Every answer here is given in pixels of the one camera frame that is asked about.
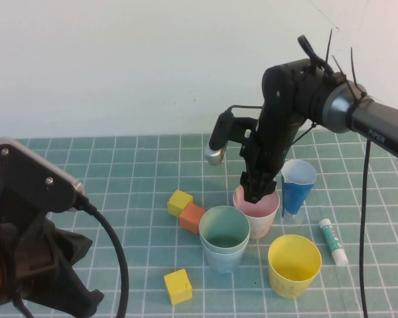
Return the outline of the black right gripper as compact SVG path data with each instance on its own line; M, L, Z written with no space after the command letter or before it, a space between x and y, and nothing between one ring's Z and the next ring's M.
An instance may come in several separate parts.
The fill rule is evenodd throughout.
M252 141L240 152L246 165L241 181L246 182L247 202L257 203L276 190L273 179L282 168L299 127L315 118L310 114L311 99L326 83L324 72L309 59L273 66L263 74L263 107ZM261 182L268 182L262 190Z

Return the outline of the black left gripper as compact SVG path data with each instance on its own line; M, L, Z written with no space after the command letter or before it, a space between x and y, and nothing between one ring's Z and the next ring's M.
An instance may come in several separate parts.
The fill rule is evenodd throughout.
M20 297L73 317L92 317L104 294L89 291L80 280L71 281L67 290L58 283L64 275L58 247L74 265L85 257L92 240L55 229L46 220L51 209L45 200L30 202L0 184L0 305Z

